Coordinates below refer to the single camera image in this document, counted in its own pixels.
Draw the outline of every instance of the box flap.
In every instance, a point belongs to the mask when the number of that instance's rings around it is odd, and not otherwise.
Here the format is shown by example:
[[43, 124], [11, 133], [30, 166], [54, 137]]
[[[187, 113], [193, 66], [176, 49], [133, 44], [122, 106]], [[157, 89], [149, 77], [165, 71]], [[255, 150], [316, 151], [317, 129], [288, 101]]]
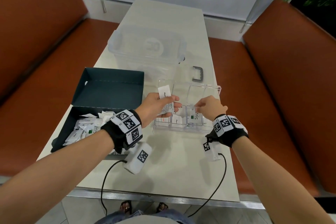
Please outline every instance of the box flap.
[[142, 102], [144, 72], [86, 67], [73, 106], [136, 109]]

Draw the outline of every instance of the person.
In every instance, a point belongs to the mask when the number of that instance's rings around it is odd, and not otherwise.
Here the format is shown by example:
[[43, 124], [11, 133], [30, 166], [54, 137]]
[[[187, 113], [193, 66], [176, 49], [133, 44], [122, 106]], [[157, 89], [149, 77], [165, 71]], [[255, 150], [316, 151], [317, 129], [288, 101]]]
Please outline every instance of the person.
[[[142, 127], [148, 126], [168, 103], [174, 102], [177, 111], [181, 107], [177, 101], [177, 96], [159, 99], [158, 93], [149, 93], [135, 110]], [[213, 96], [201, 99], [195, 106], [196, 112], [202, 113], [211, 121], [225, 114], [228, 109]], [[160, 117], [170, 115], [171, 113], [166, 113]], [[275, 224], [334, 224], [308, 191], [247, 136], [236, 138], [230, 146]], [[101, 129], [36, 161], [1, 186], [0, 223], [35, 223], [75, 188], [113, 149], [114, 143], [109, 133]], [[154, 216], [140, 215], [139, 212], [137, 216], [127, 216], [130, 206], [129, 201], [124, 202], [119, 212], [108, 215], [97, 224], [115, 223], [112, 221], [120, 221], [121, 224], [193, 223], [186, 216], [168, 209], [165, 204], [160, 205]]]

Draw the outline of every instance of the white table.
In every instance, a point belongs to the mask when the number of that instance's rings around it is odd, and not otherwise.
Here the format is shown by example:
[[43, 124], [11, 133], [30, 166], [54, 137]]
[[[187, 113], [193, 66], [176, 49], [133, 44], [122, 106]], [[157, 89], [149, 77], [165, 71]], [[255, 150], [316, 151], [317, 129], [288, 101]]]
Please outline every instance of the white table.
[[[120, 25], [122, 24], [169, 30], [183, 35], [187, 41], [188, 53], [186, 60], [178, 67], [175, 79], [177, 81], [186, 80], [187, 78], [184, 77], [183, 73], [184, 69], [190, 67], [190, 65], [200, 65], [203, 68], [205, 66], [204, 83], [216, 85], [204, 17], [200, 9], [156, 1], [136, 0]], [[95, 67], [118, 68], [114, 55], [107, 50], [107, 47], [99, 57]], [[144, 93], [153, 90], [155, 88], [145, 86]], [[70, 109], [71, 106], [38, 159], [50, 154], [51, 142], [58, 136]], [[140, 193], [138, 195], [155, 194], [174, 198], [207, 199], [218, 186], [224, 173], [225, 163], [223, 160], [208, 162], [205, 159], [201, 144], [203, 138], [204, 134], [201, 133], [173, 131], [155, 131], [154, 133], [152, 124], [149, 125], [143, 129], [142, 140], [152, 146], [153, 152], [144, 168], [135, 176], [126, 171], [122, 164], [115, 166], [106, 179], [104, 189]], [[212, 199], [239, 202], [229, 148], [222, 146], [222, 153], [225, 155], [227, 162], [226, 176]], [[103, 178], [113, 163], [115, 163], [115, 160], [103, 160], [78, 184], [78, 187], [88, 188], [86, 194], [81, 196], [90, 197], [91, 192], [95, 193], [95, 189], [101, 188]], [[72, 195], [78, 195], [78, 193], [78, 190], [75, 190]], [[182, 200], [181, 202], [197, 204], [195, 201], [188, 200]]]

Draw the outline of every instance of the orange leather bench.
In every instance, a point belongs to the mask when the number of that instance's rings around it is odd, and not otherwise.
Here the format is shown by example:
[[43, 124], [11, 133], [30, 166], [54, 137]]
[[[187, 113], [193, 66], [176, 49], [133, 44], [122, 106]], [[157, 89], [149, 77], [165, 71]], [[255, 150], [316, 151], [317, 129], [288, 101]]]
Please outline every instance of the orange leather bench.
[[[95, 64], [118, 25], [85, 18], [82, 0], [0, 2], [0, 175], [12, 176], [36, 161], [83, 68]], [[251, 140], [312, 195], [319, 193], [310, 168], [335, 192], [330, 125], [336, 81], [328, 79], [335, 40], [281, 0], [244, 40], [250, 52], [241, 42], [209, 39], [217, 83], [226, 89], [222, 103], [246, 125]], [[254, 194], [233, 152], [232, 159], [239, 192]]]

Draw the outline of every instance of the black cardboard box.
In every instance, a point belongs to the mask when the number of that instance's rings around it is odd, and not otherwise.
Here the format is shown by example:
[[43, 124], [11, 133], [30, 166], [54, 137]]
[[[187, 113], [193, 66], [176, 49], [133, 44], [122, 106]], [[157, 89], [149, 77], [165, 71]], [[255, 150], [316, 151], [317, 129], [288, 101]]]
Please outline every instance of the black cardboard box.
[[61, 132], [52, 142], [51, 152], [65, 147], [63, 144], [80, 115], [91, 113], [98, 116], [102, 111], [134, 110], [142, 102], [143, 90], [144, 72], [86, 67], [73, 95], [73, 107]]

